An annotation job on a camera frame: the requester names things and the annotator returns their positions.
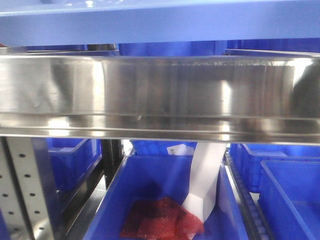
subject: blue plastic bin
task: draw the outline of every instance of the blue plastic bin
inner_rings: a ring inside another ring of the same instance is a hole
[[[119,44],[121,56],[212,56],[223,55],[227,41],[180,41]]]
[[[2,216],[1,210],[0,210],[0,239],[1,240],[10,240],[9,231],[7,229],[6,223],[5,223],[4,218]]]
[[[140,156],[159,155],[168,156],[176,155],[177,153],[172,149],[177,145],[184,144],[187,147],[196,149],[197,143],[193,141],[153,141],[153,140],[130,140],[135,153]]]
[[[245,186],[253,193],[259,193],[261,161],[320,162],[320,146],[233,143],[230,154]]]
[[[97,139],[47,138],[47,144],[58,190],[72,190],[101,156]]]
[[[227,47],[229,49],[320,53],[320,38],[231,40],[227,42]]]
[[[189,191],[191,156],[129,157],[119,168],[84,240],[124,240],[119,233],[134,201],[172,197],[182,204]],[[217,184],[216,206],[194,240],[247,240],[224,166]]]
[[[277,240],[320,240],[320,162],[263,161],[258,203]]]

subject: reflective metal surface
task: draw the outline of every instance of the reflective metal surface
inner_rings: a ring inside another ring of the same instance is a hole
[[[45,138],[7,137],[34,240],[62,240],[64,224]]]
[[[256,49],[226,49],[225,54],[233,55],[233,56],[252,56],[252,57],[292,57],[292,58],[320,57],[320,53],[318,52],[274,51],[274,50],[256,50]]]
[[[320,143],[320,60],[1,56],[0,135]]]
[[[5,137],[0,137],[0,210],[11,240],[34,240],[30,219]]]

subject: metal rail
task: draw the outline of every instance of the metal rail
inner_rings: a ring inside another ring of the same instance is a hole
[[[0,135],[320,143],[320,61],[0,56]]]

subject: white label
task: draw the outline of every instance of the white label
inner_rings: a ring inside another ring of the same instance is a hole
[[[169,155],[176,155],[176,156],[183,156],[183,155],[192,156],[195,153],[195,149],[192,146],[187,146],[185,144],[169,146],[166,149]]]

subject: blue shelf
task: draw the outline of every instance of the blue shelf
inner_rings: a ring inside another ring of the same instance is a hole
[[[320,1],[3,0],[0,33],[8,46],[320,38]]]

